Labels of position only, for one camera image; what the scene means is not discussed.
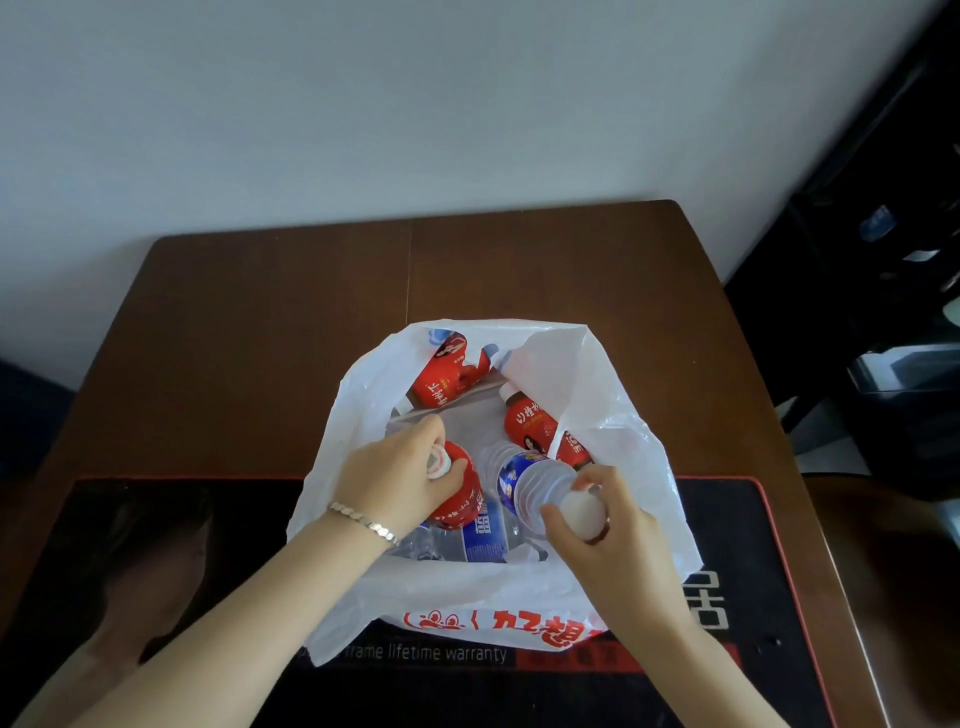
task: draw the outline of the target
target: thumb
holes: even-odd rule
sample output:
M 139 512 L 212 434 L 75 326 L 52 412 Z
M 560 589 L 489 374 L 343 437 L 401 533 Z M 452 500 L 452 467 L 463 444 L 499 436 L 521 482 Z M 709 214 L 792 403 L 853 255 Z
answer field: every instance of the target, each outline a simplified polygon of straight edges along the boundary
M 577 538 L 567 524 L 564 514 L 553 503 L 546 503 L 540 507 L 543 525 L 546 526 L 546 540 L 560 554 L 572 570 L 580 563 L 589 548 L 587 544 Z
M 434 503 L 440 505 L 450 496 L 460 490 L 464 484 L 464 473 L 467 471 L 467 461 L 463 458 L 454 460 L 449 472 L 443 477 L 427 484 Z

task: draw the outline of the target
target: red bottle label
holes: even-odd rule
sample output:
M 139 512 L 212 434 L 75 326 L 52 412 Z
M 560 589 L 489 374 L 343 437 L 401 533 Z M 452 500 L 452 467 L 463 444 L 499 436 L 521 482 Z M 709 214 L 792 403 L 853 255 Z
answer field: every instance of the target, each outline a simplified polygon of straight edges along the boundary
M 483 351 L 480 351 L 476 366 L 464 365 L 466 355 L 467 339 L 464 335 L 450 334 L 410 387 L 424 407 L 443 407 L 487 375 L 490 360 Z
M 529 397 L 522 397 L 510 405 L 503 428 L 515 445 L 546 454 L 557 433 L 557 421 Z M 557 459 L 574 470 L 593 462 L 587 449 L 569 432 L 564 433 Z
M 434 522 L 444 530 L 453 531 L 474 522 L 480 515 L 480 509 L 483 507 L 483 489 L 480 487 L 480 476 L 473 468 L 473 461 L 470 460 L 467 451 L 451 442 L 445 443 L 444 449 L 450 456 L 450 460 L 467 460 L 464 484 L 459 491 L 430 514 L 427 522 Z

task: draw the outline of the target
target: white wall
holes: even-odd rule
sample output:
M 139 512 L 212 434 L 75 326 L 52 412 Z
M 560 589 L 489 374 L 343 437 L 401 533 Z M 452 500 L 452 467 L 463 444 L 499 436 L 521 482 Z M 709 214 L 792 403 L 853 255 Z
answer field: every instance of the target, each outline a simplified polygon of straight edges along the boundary
M 0 357 L 79 385 L 173 232 L 668 197 L 725 277 L 937 5 L 5 0 Z

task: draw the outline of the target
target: wrist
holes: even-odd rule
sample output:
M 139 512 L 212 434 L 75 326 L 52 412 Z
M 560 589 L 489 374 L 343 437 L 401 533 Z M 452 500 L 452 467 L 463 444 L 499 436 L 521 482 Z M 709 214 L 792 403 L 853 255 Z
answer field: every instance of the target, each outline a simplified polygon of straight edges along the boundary
M 366 566 L 376 561 L 391 545 L 363 523 L 335 511 L 326 511 L 304 530 L 307 529 L 312 531 L 317 541 L 322 542 L 320 549 L 324 553 L 329 550 L 343 551 L 353 559 L 369 562 Z

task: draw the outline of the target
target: hand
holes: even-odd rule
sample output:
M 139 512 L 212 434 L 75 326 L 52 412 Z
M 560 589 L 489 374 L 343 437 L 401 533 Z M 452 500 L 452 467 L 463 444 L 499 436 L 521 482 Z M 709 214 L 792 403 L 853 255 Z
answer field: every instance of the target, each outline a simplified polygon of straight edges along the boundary
M 550 544 L 573 571 L 597 610 L 621 641 L 641 642 L 664 631 L 695 625 L 686 606 L 670 546 L 657 519 L 634 503 L 616 468 L 588 465 L 573 490 L 599 485 L 596 495 L 606 504 L 609 530 L 593 546 L 581 541 L 560 509 L 540 509 Z
M 455 460 L 441 478 L 426 476 L 430 448 L 442 445 L 444 436 L 444 421 L 427 415 L 412 427 L 355 450 L 340 471 L 333 499 L 403 538 L 464 484 L 466 460 Z

